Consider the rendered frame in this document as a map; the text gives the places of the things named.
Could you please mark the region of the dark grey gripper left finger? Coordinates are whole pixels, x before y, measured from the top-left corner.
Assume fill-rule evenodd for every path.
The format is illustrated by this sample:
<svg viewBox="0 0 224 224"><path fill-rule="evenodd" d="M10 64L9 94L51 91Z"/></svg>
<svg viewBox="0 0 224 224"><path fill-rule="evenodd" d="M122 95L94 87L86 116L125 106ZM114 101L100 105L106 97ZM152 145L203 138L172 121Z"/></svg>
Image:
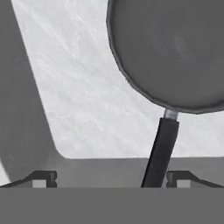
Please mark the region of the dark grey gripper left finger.
<svg viewBox="0 0 224 224"><path fill-rule="evenodd" d="M56 179L56 171L33 171L25 178L0 185L0 188L56 188L58 186Z"/></svg>

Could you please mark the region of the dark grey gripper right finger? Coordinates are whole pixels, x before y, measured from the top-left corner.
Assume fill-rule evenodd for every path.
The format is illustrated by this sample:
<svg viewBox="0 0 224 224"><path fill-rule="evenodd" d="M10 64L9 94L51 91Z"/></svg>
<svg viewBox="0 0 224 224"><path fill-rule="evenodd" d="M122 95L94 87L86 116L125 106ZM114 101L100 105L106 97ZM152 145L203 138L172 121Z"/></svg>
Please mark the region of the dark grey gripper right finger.
<svg viewBox="0 0 224 224"><path fill-rule="evenodd" d="M168 171L166 173L166 178L167 188L223 188L223 185L200 179L190 171Z"/></svg>

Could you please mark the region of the dark grey frying pan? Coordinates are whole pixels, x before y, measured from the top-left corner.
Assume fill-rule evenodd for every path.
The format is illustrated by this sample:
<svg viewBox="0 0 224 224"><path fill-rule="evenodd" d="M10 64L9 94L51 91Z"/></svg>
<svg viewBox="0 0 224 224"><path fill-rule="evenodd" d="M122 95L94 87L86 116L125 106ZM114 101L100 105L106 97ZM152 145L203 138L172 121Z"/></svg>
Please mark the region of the dark grey frying pan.
<svg viewBox="0 0 224 224"><path fill-rule="evenodd" d="M160 187L179 114L224 111L224 0L108 0L106 26L121 74L164 108L142 182Z"/></svg>

